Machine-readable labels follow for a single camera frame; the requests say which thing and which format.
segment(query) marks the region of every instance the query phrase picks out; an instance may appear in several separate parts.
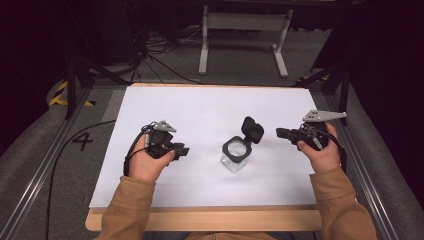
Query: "metal stand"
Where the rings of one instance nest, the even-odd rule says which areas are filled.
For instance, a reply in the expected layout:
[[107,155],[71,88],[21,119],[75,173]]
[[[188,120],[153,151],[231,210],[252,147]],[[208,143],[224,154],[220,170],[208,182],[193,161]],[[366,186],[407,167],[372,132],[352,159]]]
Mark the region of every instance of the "metal stand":
[[202,25],[203,42],[200,53],[199,74],[206,74],[209,51],[208,29],[241,29],[281,32],[278,44],[273,44],[272,49],[280,76],[287,78],[287,68],[281,56],[281,49],[286,38],[292,14],[293,10],[288,10],[285,15],[209,13],[208,6],[204,6]]

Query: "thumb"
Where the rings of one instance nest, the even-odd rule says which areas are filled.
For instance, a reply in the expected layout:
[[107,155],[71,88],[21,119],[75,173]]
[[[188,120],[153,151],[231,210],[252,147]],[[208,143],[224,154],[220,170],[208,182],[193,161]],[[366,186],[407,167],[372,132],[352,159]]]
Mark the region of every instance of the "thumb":
[[174,159],[175,151],[171,150],[160,158],[160,161],[166,166]]
[[313,148],[311,148],[308,144],[306,144],[304,141],[297,142],[297,146],[299,149],[308,156],[309,153],[315,151]]

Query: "right hand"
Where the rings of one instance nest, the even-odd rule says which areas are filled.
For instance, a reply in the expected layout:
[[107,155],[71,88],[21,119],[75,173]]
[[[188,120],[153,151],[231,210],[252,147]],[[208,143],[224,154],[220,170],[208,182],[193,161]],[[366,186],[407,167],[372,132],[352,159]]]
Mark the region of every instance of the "right hand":
[[[336,129],[329,123],[326,123],[326,125],[327,132],[337,138]],[[321,151],[316,151],[303,141],[299,141],[297,146],[309,158],[312,169],[316,173],[326,172],[340,167],[339,148],[331,140],[329,140],[328,146]]]
[[[143,134],[136,143],[133,152],[144,149],[146,134]],[[162,170],[174,159],[175,151],[172,150],[159,159],[154,159],[145,150],[137,152],[130,160],[128,177],[155,182]]]

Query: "person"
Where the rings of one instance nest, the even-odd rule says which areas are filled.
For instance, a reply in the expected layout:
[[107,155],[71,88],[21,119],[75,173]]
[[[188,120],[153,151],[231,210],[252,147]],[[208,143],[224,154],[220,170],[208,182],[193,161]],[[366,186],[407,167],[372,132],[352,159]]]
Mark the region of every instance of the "person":
[[[327,123],[328,133],[337,138],[335,128]],[[142,149],[143,135],[134,151]],[[299,141],[298,147],[309,158],[314,174],[310,175],[317,208],[322,219],[324,240],[377,239],[371,216],[355,198],[355,190],[340,167],[338,147],[332,141],[321,151],[315,151]],[[130,162],[128,177],[122,176],[110,205],[102,218],[102,231],[96,240],[140,240],[146,228],[155,182],[174,157],[168,152],[160,159],[145,151],[136,153]],[[187,240],[203,239],[276,239],[267,233],[187,233]]]

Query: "finger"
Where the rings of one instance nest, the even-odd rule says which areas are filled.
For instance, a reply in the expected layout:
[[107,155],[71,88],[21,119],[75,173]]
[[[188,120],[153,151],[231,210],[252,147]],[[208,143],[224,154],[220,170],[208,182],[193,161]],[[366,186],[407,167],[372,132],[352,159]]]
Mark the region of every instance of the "finger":
[[146,142],[146,134],[143,134],[141,135],[141,137],[138,139],[137,143],[135,144],[134,151],[144,148],[145,142]]
[[299,141],[297,142],[297,146],[299,147],[299,149],[305,154],[308,155],[310,153],[315,152],[315,150],[313,148],[311,148],[311,146],[309,146],[308,144],[306,144],[304,141]]
[[175,151],[172,150],[172,151],[169,151],[167,154],[163,155],[158,160],[166,166],[170,162],[172,162],[172,160],[174,159],[174,156],[175,156]]
[[325,124],[327,125],[327,132],[338,139],[336,128],[327,122]]

